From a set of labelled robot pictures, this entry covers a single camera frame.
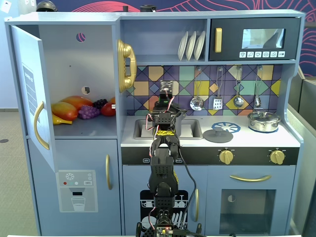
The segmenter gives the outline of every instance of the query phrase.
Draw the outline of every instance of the yellow label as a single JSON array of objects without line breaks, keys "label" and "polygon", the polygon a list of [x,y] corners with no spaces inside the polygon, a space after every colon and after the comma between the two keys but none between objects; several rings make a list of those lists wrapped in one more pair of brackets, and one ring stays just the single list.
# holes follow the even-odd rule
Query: yellow label
[{"label": "yellow label", "polygon": [[159,136],[166,136],[166,135],[174,135],[174,133],[172,131],[158,131],[157,135]]},{"label": "yellow label", "polygon": [[173,170],[173,174],[174,174],[174,176],[176,177],[177,183],[179,184],[179,179],[178,179],[178,176],[177,176],[177,174],[176,174],[176,171]]}]

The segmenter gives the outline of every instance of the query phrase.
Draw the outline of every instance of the colorful tile backsplash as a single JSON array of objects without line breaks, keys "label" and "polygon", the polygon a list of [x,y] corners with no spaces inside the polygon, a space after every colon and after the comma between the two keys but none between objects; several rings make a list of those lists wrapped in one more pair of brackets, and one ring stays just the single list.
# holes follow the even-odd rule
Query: colorful tile backsplash
[{"label": "colorful tile backsplash", "polygon": [[[213,110],[213,100],[218,93],[217,66],[201,66],[202,71],[199,75],[195,66],[145,66],[138,67],[134,86],[127,90],[127,114],[146,115],[152,111],[159,97],[160,81],[171,80],[175,96],[173,101],[180,104],[182,109],[188,110],[187,115],[248,115],[253,110],[257,66],[243,65],[242,67],[240,95],[244,99],[244,105],[241,108],[234,105],[237,66],[222,67],[224,69],[223,84],[220,87],[220,95],[223,98],[222,110]],[[273,113],[277,109],[281,71],[282,65],[263,66],[259,89],[261,108]],[[191,99],[197,94],[195,76],[201,79],[199,95],[204,100],[204,108],[201,111],[194,111],[190,107]]]}]

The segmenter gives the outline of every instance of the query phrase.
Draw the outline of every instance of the toy kitchen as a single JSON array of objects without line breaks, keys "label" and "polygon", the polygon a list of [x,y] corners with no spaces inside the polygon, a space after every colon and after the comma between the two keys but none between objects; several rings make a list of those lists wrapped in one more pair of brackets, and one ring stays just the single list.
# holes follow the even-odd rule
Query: toy kitchen
[{"label": "toy kitchen", "polygon": [[[155,112],[168,114],[156,109],[164,93],[165,112],[179,110],[183,156],[173,160],[174,226],[288,234],[304,143],[286,111],[304,19],[294,10],[34,12],[6,22],[39,235],[151,228],[158,128],[148,127]],[[56,124],[69,96],[95,108],[114,97],[116,115],[102,108]]]}]

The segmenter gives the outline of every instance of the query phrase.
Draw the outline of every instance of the lower cabinet door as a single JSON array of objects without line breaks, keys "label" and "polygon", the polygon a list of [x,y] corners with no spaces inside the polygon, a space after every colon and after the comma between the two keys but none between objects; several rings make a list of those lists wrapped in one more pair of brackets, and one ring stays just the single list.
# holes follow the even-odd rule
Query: lower cabinet door
[{"label": "lower cabinet door", "polygon": [[285,235],[295,166],[209,166],[205,235]]},{"label": "lower cabinet door", "polygon": [[28,140],[43,236],[120,236],[116,140],[56,140],[54,173]]},{"label": "lower cabinet door", "polygon": [[[191,175],[196,180],[198,191],[194,194],[188,213],[185,215],[184,223],[192,232],[196,231],[198,223],[202,223],[203,234],[205,229],[207,166],[189,165],[188,167]],[[174,225],[181,228],[180,220],[184,209],[188,205],[194,184],[184,166],[176,165],[174,169],[179,179],[179,193],[175,197],[172,221]],[[143,232],[150,227],[148,214],[154,208],[154,196],[147,187],[150,174],[151,168],[149,165],[123,166],[125,234],[127,236],[135,235],[137,222],[142,222]],[[150,220],[155,224],[155,211],[151,213]]]}]

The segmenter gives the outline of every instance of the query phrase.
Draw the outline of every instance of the pot lid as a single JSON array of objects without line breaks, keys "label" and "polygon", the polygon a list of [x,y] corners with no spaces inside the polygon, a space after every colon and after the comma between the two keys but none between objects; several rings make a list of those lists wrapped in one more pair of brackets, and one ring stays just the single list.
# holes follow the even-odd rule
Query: pot lid
[{"label": "pot lid", "polygon": [[248,118],[252,121],[259,123],[275,123],[280,122],[281,118],[279,115],[270,112],[252,112],[248,114]]}]

